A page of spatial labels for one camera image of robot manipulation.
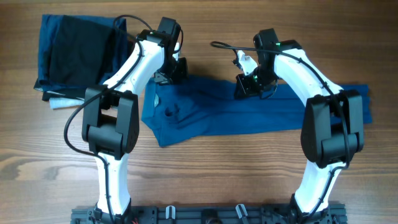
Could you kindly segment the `blue polo shirt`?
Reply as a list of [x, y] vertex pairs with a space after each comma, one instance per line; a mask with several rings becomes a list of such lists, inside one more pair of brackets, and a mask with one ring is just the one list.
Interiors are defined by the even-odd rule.
[[286, 84], [268, 99], [234, 99], [236, 85], [192, 75], [178, 85], [146, 86], [141, 120], [159, 146], [197, 136], [256, 134], [300, 129], [305, 107]]

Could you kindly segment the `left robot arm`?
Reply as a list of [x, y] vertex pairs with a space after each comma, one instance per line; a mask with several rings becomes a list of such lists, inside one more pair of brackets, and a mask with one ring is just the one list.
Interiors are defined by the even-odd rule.
[[153, 78], [160, 85], [187, 77], [187, 61], [179, 56], [183, 31], [163, 17], [156, 30], [143, 30], [132, 54], [110, 79], [87, 88], [82, 138], [96, 157], [99, 200], [85, 212], [73, 210], [72, 223], [133, 223], [127, 186], [127, 162], [139, 135], [139, 95]]

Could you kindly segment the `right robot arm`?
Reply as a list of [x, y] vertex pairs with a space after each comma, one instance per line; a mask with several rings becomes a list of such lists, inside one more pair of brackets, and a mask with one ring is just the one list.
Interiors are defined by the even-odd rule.
[[300, 142], [307, 158], [302, 182], [292, 196], [291, 222], [314, 222], [326, 216], [328, 197], [338, 174], [364, 146], [363, 101], [356, 90], [331, 82], [309, 61], [296, 40], [279, 41], [274, 29], [253, 38], [258, 60], [237, 48], [236, 99], [259, 96], [284, 80], [305, 107]]

